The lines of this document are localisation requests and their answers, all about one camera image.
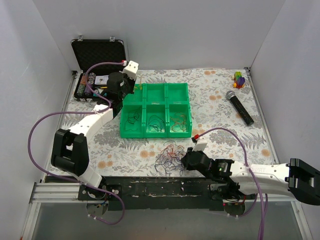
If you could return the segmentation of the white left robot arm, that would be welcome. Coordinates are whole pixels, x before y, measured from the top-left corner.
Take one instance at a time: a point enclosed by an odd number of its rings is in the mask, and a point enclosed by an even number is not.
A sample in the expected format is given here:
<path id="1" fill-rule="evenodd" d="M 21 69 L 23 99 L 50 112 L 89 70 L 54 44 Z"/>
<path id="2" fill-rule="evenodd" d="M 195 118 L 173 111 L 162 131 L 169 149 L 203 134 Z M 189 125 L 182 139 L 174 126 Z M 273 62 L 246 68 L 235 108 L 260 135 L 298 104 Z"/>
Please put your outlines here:
<path id="1" fill-rule="evenodd" d="M 129 70 L 108 75 L 107 89 L 89 115 L 69 129 L 59 129 L 54 136 L 51 165 L 90 185 L 95 200 L 106 196 L 103 177 L 90 166 L 88 141 L 106 123 L 113 120 L 123 107 L 123 99 L 134 93 L 137 74 Z"/>

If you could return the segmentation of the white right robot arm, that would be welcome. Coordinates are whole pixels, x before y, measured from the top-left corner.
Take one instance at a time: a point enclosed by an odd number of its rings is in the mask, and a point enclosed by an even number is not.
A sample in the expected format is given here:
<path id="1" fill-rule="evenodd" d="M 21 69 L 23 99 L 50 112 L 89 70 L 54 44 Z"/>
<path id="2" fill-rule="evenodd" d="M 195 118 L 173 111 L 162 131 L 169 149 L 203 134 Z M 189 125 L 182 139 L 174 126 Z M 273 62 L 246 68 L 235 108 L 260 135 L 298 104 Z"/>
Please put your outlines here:
<path id="1" fill-rule="evenodd" d="M 223 199 L 267 194 L 288 196 L 312 206 L 320 204 L 320 172 L 299 158 L 283 164 L 247 166 L 232 159 L 212 159 L 190 147 L 181 162 L 186 170 L 225 185 L 216 191 Z"/>

